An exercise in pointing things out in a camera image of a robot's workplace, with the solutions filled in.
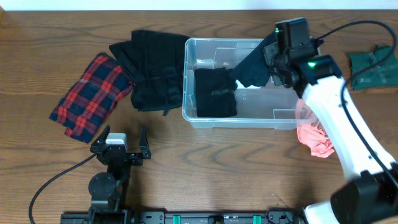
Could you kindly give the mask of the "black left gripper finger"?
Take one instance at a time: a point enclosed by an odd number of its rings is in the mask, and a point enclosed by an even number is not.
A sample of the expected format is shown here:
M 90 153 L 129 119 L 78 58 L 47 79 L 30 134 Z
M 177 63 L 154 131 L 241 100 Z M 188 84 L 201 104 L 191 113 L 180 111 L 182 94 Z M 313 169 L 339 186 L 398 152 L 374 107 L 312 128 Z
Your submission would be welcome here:
M 147 128 L 143 126 L 140 134 L 139 149 L 143 159 L 151 159 L 151 151 L 149 148 L 146 131 Z
M 106 125 L 103 132 L 98 136 L 98 145 L 105 144 L 108 134 L 110 132 L 110 125 Z

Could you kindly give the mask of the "navy blue garment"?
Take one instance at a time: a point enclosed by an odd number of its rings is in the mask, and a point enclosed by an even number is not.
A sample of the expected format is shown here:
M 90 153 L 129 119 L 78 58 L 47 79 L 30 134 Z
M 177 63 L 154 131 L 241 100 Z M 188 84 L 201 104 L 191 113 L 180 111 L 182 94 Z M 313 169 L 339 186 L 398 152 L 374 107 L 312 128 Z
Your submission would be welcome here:
M 266 86 L 270 73 L 264 57 L 263 48 L 276 42 L 275 34 L 271 33 L 231 72 L 231 76 L 238 80 L 245 88 L 249 86 Z

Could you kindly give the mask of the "small black garment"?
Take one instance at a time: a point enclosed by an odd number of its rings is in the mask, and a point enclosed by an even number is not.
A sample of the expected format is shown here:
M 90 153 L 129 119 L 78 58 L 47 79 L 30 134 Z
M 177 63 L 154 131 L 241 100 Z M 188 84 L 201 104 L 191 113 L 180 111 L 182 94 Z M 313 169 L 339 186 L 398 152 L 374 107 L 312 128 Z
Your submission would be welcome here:
M 195 101 L 199 118 L 228 118 L 237 115 L 232 69 L 195 70 Z

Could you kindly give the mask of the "pink printed t-shirt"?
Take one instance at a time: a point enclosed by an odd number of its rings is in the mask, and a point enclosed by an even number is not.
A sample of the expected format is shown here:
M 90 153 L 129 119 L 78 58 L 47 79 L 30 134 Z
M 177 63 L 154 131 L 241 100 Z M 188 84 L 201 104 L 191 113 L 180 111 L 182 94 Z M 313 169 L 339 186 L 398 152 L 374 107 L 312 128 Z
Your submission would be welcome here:
M 321 122 L 303 99 L 296 103 L 295 117 L 310 122 L 297 126 L 298 140 L 310 148 L 312 156 L 327 158 L 334 153 L 334 147 Z

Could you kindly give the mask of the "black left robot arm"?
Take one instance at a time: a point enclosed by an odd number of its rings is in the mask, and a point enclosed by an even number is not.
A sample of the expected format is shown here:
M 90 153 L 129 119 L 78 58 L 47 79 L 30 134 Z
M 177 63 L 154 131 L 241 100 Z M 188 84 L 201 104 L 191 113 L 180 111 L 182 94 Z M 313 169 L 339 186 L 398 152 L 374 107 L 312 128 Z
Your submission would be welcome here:
M 139 149 L 139 152 L 128 152 L 127 136 L 111 133 L 110 126 L 106 126 L 94 140 L 90 151 L 107 167 L 107 171 L 96 174 L 90 180 L 88 190 L 92 209 L 99 212 L 119 210 L 128 187 L 131 167 L 142 166 L 143 160 L 152 156 L 145 126 L 141 129 Z

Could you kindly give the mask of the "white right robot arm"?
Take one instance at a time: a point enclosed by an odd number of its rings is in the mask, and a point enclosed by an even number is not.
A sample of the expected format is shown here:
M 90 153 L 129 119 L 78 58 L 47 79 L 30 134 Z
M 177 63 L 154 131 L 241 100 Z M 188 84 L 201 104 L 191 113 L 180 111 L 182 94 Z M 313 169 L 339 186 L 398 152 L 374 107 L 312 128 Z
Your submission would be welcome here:
M 289 57 L 274 42 L 263 48 L 276 85 L 292 87 L 321 122 L 346 185 L 304 208 L 307 223 L 373 223 L 397 215 L 397 162 L 380 145 L 353 103 L 330 55 L 312 49 Z

